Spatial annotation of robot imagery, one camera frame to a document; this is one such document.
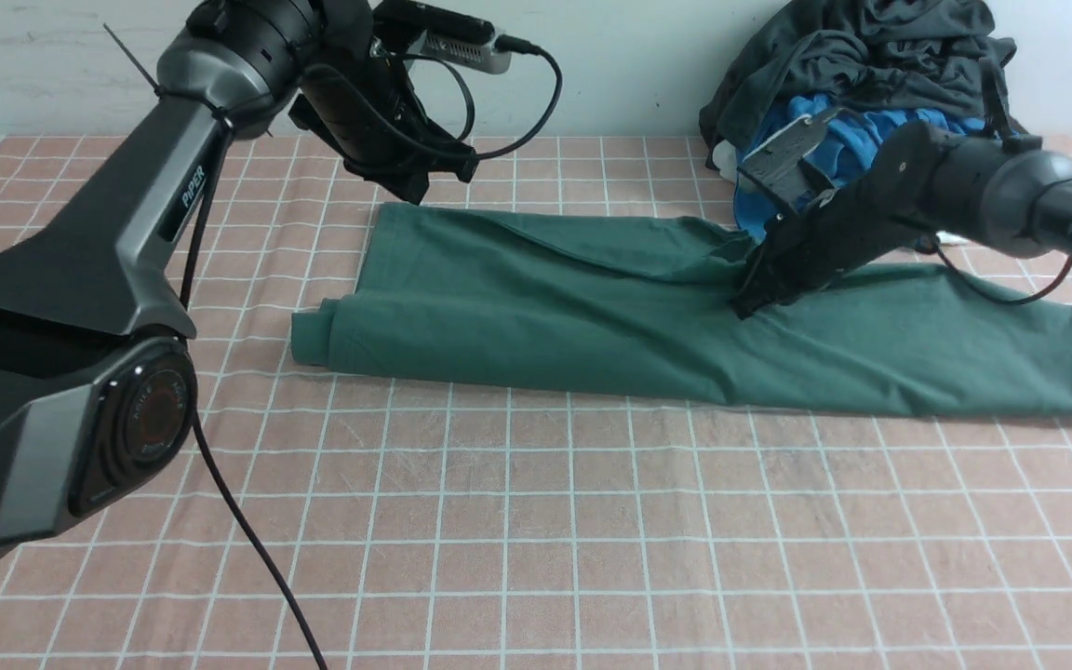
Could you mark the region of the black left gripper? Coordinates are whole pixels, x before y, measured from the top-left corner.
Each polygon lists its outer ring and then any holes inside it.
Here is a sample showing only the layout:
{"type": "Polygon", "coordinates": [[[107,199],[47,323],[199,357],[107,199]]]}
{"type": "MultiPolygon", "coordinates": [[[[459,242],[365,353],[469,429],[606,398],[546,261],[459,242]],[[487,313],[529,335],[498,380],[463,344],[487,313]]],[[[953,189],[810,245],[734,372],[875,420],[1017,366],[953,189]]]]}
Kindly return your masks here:
{"type": "Polygon", "coordinates": [[[387,178],[387,191],[398,200],[421,204],[434,177],[468,183],[479,158],[463,142],[437,147],[440,135],[421,109],[404,60],[420,53],[434,29],[428,9],[417,1],[295,6],[310,38],[293,122],[330,145],[358,177],[387,178]]]}

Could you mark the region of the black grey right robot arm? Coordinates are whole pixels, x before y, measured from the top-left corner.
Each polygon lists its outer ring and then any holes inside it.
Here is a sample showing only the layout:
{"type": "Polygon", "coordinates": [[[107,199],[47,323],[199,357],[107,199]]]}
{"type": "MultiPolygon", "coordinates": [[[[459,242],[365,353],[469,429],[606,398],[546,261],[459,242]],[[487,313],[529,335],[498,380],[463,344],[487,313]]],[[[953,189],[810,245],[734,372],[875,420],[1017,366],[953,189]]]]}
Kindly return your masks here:
{"type": "Polygon", "coordinates": [[[736,283],[739,317],[791,304],[939,233],[1018,259],[1051,250],[1072,256],[1072,161],[1043,150],[1033,136],[979,139],[914,120],[882,143],[861,177],[795,209],[820,177],[804,160],[827,126],[813,117],[795,120],[740,166],[779,215],[736,283]]]}

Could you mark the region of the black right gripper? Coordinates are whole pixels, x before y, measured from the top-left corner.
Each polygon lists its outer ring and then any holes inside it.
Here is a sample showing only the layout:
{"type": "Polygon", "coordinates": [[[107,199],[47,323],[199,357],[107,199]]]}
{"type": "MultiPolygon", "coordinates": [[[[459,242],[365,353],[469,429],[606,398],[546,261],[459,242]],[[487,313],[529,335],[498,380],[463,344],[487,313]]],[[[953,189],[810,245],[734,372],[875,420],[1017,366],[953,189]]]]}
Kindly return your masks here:
{"type": "Polygon", "coordinates": [[[741,321],[879,259],[891,250],[935,240],[935,226],[918,215],[941,158],[942,131],[914,120],[880,145],[861,177],[817,196],[803,196],[795,220],[772,221],[763,242],[736,280],[731,308],[741,321]]]}

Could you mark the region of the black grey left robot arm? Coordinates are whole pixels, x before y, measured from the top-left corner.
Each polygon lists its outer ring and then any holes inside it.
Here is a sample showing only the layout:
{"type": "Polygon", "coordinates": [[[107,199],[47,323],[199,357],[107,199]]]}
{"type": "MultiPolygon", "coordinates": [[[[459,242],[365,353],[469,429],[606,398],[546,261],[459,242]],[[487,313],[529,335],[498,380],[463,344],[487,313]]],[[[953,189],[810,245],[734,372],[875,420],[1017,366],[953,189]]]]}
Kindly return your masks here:
{"type": "Polygon", "coordinates": [[[364,1],[204,1],[157,63],[157,105],[46,226],[0,251],[0,560],[160,474],[190,436],[195,325],[166,269],[230,145],[282,110],[417,203],[477,158],[414,96],[364,1]]]}

